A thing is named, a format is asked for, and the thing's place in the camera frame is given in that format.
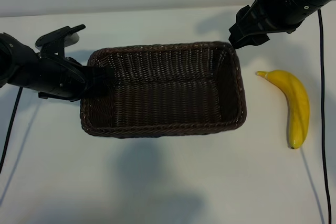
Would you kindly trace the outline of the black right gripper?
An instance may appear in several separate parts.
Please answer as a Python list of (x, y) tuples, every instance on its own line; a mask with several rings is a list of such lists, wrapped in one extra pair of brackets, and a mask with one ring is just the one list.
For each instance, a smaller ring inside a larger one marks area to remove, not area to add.
[(319, 8), (314, 0), (255, 0), (236, 14), (229, 42), (234, 49), (262, 45), (268, 33), (291, 33)]

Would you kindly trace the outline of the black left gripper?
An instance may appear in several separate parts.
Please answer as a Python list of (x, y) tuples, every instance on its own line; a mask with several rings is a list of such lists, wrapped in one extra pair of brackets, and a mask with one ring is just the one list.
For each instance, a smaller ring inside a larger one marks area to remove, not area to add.
[(110, 67), (83, 66), (73, 58), (33, 53), (30, 67), (30, 88), (42, 92), (44, 98), (77, 101), (107, 93), (104, 83), (88, 87), (88, 80), (113, 79)]

